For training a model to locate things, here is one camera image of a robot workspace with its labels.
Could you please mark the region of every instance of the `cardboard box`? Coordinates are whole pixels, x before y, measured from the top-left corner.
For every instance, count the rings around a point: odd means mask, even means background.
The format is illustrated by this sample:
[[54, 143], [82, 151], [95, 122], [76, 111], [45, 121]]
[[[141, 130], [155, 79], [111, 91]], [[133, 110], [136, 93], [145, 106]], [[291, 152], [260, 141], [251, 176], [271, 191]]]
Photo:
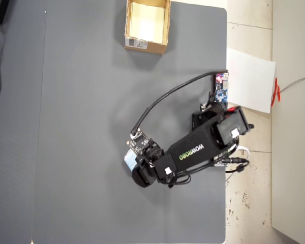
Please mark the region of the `cardboard box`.
[[127, 0], [125, 48], [164, 54], [171, 0]]

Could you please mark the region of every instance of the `box label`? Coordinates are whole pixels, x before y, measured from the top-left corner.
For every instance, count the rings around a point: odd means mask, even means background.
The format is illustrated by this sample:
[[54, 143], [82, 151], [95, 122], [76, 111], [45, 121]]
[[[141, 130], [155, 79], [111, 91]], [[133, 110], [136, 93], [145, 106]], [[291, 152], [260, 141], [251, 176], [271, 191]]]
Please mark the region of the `box label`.
[[148, 41], [126, 37], [126, 46], [147, 49]]

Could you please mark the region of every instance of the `black cable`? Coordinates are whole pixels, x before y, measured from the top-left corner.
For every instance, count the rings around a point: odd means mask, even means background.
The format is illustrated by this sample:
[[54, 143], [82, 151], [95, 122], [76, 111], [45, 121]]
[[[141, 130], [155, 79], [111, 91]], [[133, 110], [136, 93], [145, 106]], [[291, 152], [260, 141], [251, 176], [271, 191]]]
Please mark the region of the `black cable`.
[[188, 80], [184, 83], [182, 83], [181, 85], [178, 85], [177, 87], [169, 90], [168, 92], [166, 92], [164, 95], [162, 95], [160, 98], [158, 98], [156, 101], [154, 101], [146, 110], [145, 112], [142, 114], [142, 116], [140, 117], [140, 119], [138, 120], [138, 122], [136, 123], [136, 125], [134, 126], [134, 128], [131, 130], [131, 134], [134, 136], [137, 131], [138, 128], [140, 126], [140, 124], [142, 123], [142, 121], [144, 120], [144, 118], [146, 118], [146, 116], [149, 114], [149, 112], [152, 110], [152, 108], [154, 108], [160, 101], [162, 101], [164, 98], [168, 97], [169, 95], [171, 95], [172, 93], [174, 93], [175, 91], [193, 83], [194, 81], [197, 81], [203, 77], [209, 76], [209, 75], [216, 75], [216, 74], [223, 74], [223, 73], [227, 73], [228, 70], [218, 70], [218, 71], [212, 71], [212, 72], [207, 72], [204, 73], [202, 75], [199, 75], [195, 78], [192, 78], [191, 80]]
[[234, 173], [234, 172], [242, 172], [244, 169], [245, 169], [245, 167], [247, 167], [248, 165], [250, 164], [250, 161], [249, 160], [246, 160], [246, 163], [242, 163], [242, 164], [240, 164], [240, 165], [238, 165], [237, 167], [236, 167], [236, 169], [234, 169], [234, 170], [226, 170], [226, 173]]

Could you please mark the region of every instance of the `floor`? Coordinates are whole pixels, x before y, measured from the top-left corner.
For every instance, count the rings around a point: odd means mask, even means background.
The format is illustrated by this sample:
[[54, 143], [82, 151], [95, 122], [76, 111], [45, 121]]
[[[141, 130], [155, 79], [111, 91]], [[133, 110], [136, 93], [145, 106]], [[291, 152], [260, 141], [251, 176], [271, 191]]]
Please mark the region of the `floor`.
[[[226, 7], [227, 47], [272, 60], [272, 0], [177, 1]], [[224, 243], [296, 243], [271, 226], [271, 114], [244, 112], [255, 125], [240, 137], [240, 145], [251, 151], [251, 164], [226, 182]]]

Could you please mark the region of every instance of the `white sheet of paper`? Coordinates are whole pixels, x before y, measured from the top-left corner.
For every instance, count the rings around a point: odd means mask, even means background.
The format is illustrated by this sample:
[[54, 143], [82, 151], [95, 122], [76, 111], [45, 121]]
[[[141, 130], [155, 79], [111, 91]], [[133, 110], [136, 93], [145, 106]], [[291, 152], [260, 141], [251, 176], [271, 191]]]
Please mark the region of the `white sheet of paper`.
[[228, 102], [270, 113], [276, 63], [227, 48]]

